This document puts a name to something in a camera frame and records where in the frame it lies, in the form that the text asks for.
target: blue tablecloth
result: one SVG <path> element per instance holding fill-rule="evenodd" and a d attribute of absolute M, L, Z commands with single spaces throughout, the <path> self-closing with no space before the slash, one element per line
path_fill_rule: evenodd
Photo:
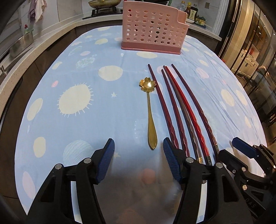
<path fill-rule="evenodd" d="M 181 55 L 121 49 L 121 26 L 91 30 L 77 38 L 55 60 L 32 94 L 20 126 L 15 152 L 15 180 L 27 212 L 44 179 L 57 163 L 77 164 L 115 141 L 106 178 L 95 186 L 107 223 L 171 224 L 182 194 L 173 180 L 162 149 L 169 137 L 156 91 L 150 94 L 158 145 L 147 141 L 147 95 L 139 81 L 155 72 L 180 142 L 161 67 L 173 63 L 190 86 L 213 130 L 219 149 L 240 156 L 251 171 L 262 175 L 255 161 L 231 148 L 238 136 L 249 144 L 266 145 L 262 126 L 246 92 L 227 66 L 197 39 L 186 36 Z M 195 113 L 213 159 L 200 116 L 177 75 Z M 187 127 L 188 148 L 194 157 Z M 80 220 L 73 186 L 73 206 Z M 204 214 L 202 190 L 199 218 Z"/>

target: blue gripper pad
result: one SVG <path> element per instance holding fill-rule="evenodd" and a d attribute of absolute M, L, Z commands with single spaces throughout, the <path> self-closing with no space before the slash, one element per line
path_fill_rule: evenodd
<path fill-rule="evenodd" d="M 250 159 L 257 156 L 256 150 L 238 137 L 233 138 L 232 145 Z"/>
<path fill-rule="evenodd" d="M 179 164 L 176 156 L 174 155 L 173 149 L 168 141 L 169 141 L 168 138 L 164 139 L 163 150 L 164 150 L 166 159 L 168 161 L 168 164 L 170 166 L 172 176 L 174 177 L 174 179 L 177 180 L 177 182 L 180 182 L 182 179 L 180 164 Z"/>
<path fill-rule="evenodd" d="M 107 173 L 107 169 L 109 167 L 109 164 L 111 162 L 112 156 L 114 154 L 115 150 L 115 143 L 113 139 L 108 139 L 107 143 L 105 144 L 103 149 L 96 150 L 94 154 L 98 158 L 94 158 L 94 154 L 92 156 L 93 162 L 97 163 L 96 160 L 99 161 L 97 165 L 97 175 L 96 175 L 96 182 L 99 184 L 104 178 Z"/>

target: gold spoon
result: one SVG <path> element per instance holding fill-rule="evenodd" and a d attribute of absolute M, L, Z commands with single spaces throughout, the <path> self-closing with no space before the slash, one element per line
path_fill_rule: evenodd
<path fill-rule="evenodd" d="M 150 108 L 150 92 L 154 91 L 154 87 L 156 86 L 155 81 L 151 81 L 150 78 L 142 79 L 139 83 L 141 86 L 141 90 L 147 93 L 148 99 L 148 144 L 151 149 L 155 149 L 157 146 L 157 135 L 156 130 L 152 118 L 152 110 Z"/>

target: chopstick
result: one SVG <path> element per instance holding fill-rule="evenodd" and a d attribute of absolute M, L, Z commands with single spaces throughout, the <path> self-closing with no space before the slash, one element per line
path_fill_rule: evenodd
<path fill-rule="evenodd" d="M 155 81 L 156 83 L 156 91 L 157 91 L 157 95 L 158 95 L 158 98 L 160 100 L 160 103 L 161 103 L 161 106 L 162 106 L 162 110 L 163 110 L 163 113 L 164 113 L 164 116 L 165 116 L 165 119 L 166 119 L 166 123 L 167 123 L 167 126 L 168 126 L 168 130 L 169 130 L 169 135 L 170 135 L 170 138 L 171 138 L 171 142 L 172 144 L 174 145 L 174 147 L 178 148 L 179 149 L 179 144 L 178 144 L 178 141 L 177 141 L 177 138 L 176 138 L 176 134 L 175 134 L 175 130 L 174 130 L 174 127 L 173 127 L 173 124 L 172 124 L 172 120 L 171 120 L 171 117 L 170 117 L 170 114 L 169 114 L 169 111 L 168 111 L 168 108 L 166 106 L 166 103 L 165 103 L 165 100 L 164 100 L 164 97 L 161 93 L 161 90 L 159 88 L 159 85 L 157 83 L 157 80 L 156 80 L 156 77 L 152 71 L 152 68 L 150 66 L 150 64 L 148 64 L 148 68 L 150 70 L 150 74 L 152 75 L 152 79 Z"/>
<path fill-rule="evenodd" d="M 192 120 L 193 126 L 194 126 L 194 128 L 195 128 L 195 132 L 196 132 L 196 134 L 197 134 L 198 141 L 199 141 L 199 144 L 200 144 L 202 153 L 203 153 L 204 157 L 207 157 L 208 164 L 209 164 L 209 165 L 212 165 L 212 161 L 211 161 L 211 158 L 210 158 L 210 154 L 209 154 L 208 148 L 207 148 L 207 146 L 206 146 L 206 144 L 205 144 L 204 137 L 203 137 L 203 135 L 202 135 L 202 133 L 201 133 L 200 127 L 199 127 L 199 125 L 198 125 L 198 123 L 197 123 L 197 120 L 196 120 L 196 118 L 195 118 L 195 115 L 194 115 L 194 113 L 193 113 L 193 110 L 191 109 L 191 107 L 190 107 L 190 105 L 189 105 L 189 102 L 187 101 L 187 99 L 186 99 L 185 95 L 183 94 L 183 92 L 182 92 L 180 86 L 178 85 L 178 83 L 177 83 L 176 80 L 174 79 L 174 77 L 173 77 L 173 75 L 171 74 L 171 72 L 170 72 L 170 70 L 168 69 L 168 67 L 167 67 L 167 66 L 164 66 L 164 69 L 168 71 L 169 76 L 172 78 L 172 80 L 173 80 L 173 82 L 174 82 L 174 84 L 175 84 L 175 86 L 176 86 L 178 92 L 180 93 L 180 96 L 181 96 L 181 98 L 182 98 L 182 100 L 183 100 L 183 102 L 184 102 L 184 104 L 185 104 L 185 107 L 187 108 L 187 111 L 188 111 L 188 113 L 189 113 L 189 115 L 190 115 L 190 118 L 191 118 L 191 120 Z"/>
<path fill-rule="evenodd" d="M 169 73 L 168 73 L 166 70 L 165 70 L 165 72 L 166 72 L 166 74 L 167 74 L 167 76 L 168 76 L 168 78 L 169 78 L 169 81 L 170 81 L 170 83 L 171 83 L 171 85 L 172 85 L 172 88 L 173 88 L 173 90 L 174 90 L 174 92 L 175 92 L 176 98 L 177 98 L 177 100 L 178 100 L 178 102 L 179 102 L 181 111 L 182 111 L 182 113 L 183 113 L 185 122 L 186 122 L 186 124 L 187 124 L 187 128 L 188 128 L 188 132 L 189 132 L 189 135 L 190 135 L 190 138 L 191 138 L 191 142 L 192 142 L 192 146 L 193 146 L 193 151 L 194 151 L 194 154 L 195 154 L 195 158 L 196 158 L 196 160 L 197 160 L 199 163 L 203 164 L 201 151 L 200 151 L 200 148 L 199 148 L 199 146 L 198 146 L 198 140 L 197 140 L 197 138 L 196 138 L 195 130 L 194 130 L 193 125 L 192 125 L 192 123 L 191 123 L 191 120 L 190 120 L 188 111 L 187 111 L 187 109 L 186 109 L 186 107 L 185 107 L 185 105 L 184 105 L 184 103 L 183 103 L 183 100 L 182 100 L 182 98 L 181 98 L 181 96 L 180 96 L 180 94 L 179 94 L 179 92 L 178 92 L 178 90 L 177 90 L 177 88 L 176 88 L 174 82 L 172 81 L 172 79 L 171 79 Z M 206 164 L 208 163 L 207 157 L 204 158 L 204 161 L 205 161 Z"/>
<path fill-rule="evenodd" d="M 179 111 L 178 111 L 178 108 L 177 108 L 177 105 L 176 105 L 176 102 L 175 102 L 175 99 L 174 99 L 174 96 L 173 96 L 173 92 L 172 92 L 171 87 L 169 85 L 169 82 L 166 78 L 164 70 L 162 69 L 161 72 L 162 72 L 162 75 L 163 75 L 163 78 L 164 78 L 164 81 L 165 81 L 165 84 L 167 86 L 167 90 L 169 92 L 169 96 L 170 96 L 170 99 L 171 99 L 171 102 L 172 102 L 172 107 L 173 107 L 173 110 L 174 110 L 174 115 L 176 117 L 177 127 L 178 127 L 178 131 L 179 131 L 179 135 L 180 135 L 182 150 L 184 152 L 186 152 L 187 157 L 190 157 L 190 152 L 189 152 L 189 149 L 187 148 L 187 139 L 186 139 L 186 136 L 185 136 L 185 133 L 184 133 L 183 123 L 181 121 L 181 117 L 180 117 L 180 114 L 179 114 Z"/>
<path fill-rule="evenodd" d="M 198 110 L 198 113 L 199 113 L 199 115 L 200 115 L 200 117 L 201 117 L 201 119 L 203 121 L 204 127 L 206 128 L 208 137 L 210 139 L 210 142 L 211 142 L 214 154 L 215 154 L 215 159 L 218 162 L 219 161 L 219 159 L 218 159 L 219 147 L 218 147 L 217 141 L 216 141 L 216 139 L 215 139 L 215 137 L 213 135 L 212 129 L 211 129 L 209 123 L 208 123 L 208 120 L 205 117 L 204 112 L 203 112 L 201 106 L 199 105 L 199 103 L 198 103 L 195 95 L 191 91 L 190 87 L 188 86 L 188 84 L 186 83 L 186 81 L 184 80 L 184 78 L 182 77 L 182 75 L 180 74 L 180 72 L 176 69 L 176 67 L 173 64 L 171 64 L 171 65 L 172 65 L 173 69 L 175 70 L 176 74 L 178 75 L 178 77 L 180 78 L 180 80 L 182 81 L 182 83 L 185 86 L 186 90 L 188 91 L 191 99 L 193 100 L 193 102 L 195 104 L 195 107 Z"/>

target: white countertop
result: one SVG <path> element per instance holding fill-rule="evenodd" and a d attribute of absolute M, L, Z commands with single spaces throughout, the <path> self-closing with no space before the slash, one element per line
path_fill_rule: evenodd
<path fill-rule="evenodd" d="M 83 17 L 89 16 L 91 13 L 81 14 L 67 20 L 61 21 L 60 23 L 54 24 L 47 29 L 43 30 L 39 34 L 34 36 L 34 42 L 26 50 L 29 50 L 10 70 L 4 81 L 0 85 L 0 114 L 3 113 L 5 105 L 19 79 L 23 76 L 29 66 L 42 54 L 52 43 L 62 37 L 64 34 L 74 29 L 77 26 L 82 26 L 90 23 L 121 20 L 122 14 L 106 15 L 94 18 L 88 18 L 82 20 Z M 200 32 L 211 38 L 215 38 L 221 41 L 221 38 L 213 34 L 207 29 L 203 29 L 199 26 L 189 24 L 189 29 Z M 6 68 L 12 62 L 12 58 L 8 55 L 1 63 L 0 66 Z"/>

